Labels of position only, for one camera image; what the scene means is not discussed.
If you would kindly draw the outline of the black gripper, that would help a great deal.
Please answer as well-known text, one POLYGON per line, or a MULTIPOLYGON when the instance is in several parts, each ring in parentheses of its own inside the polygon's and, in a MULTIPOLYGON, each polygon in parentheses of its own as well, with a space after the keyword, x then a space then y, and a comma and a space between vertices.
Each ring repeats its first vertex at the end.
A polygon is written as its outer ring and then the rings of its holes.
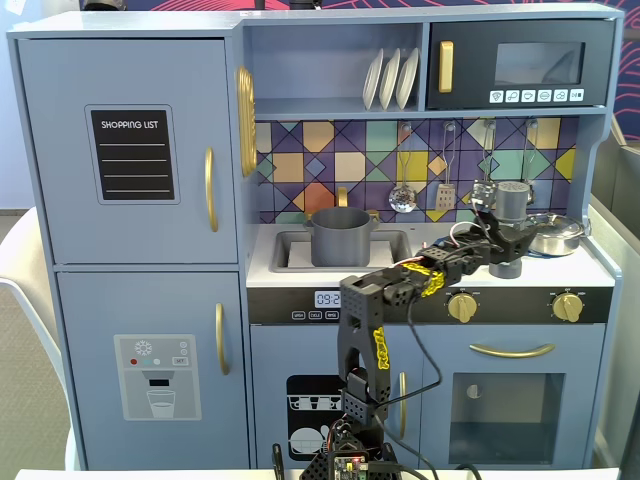
POLYGON ((514 227, 500 227, 493 213, 478 213, 477 223, 484 236, 492 245, 490 264, 509 263, 522 256, 521 250, 529 250, 539 226, 531 224, 521 230, 514 227))

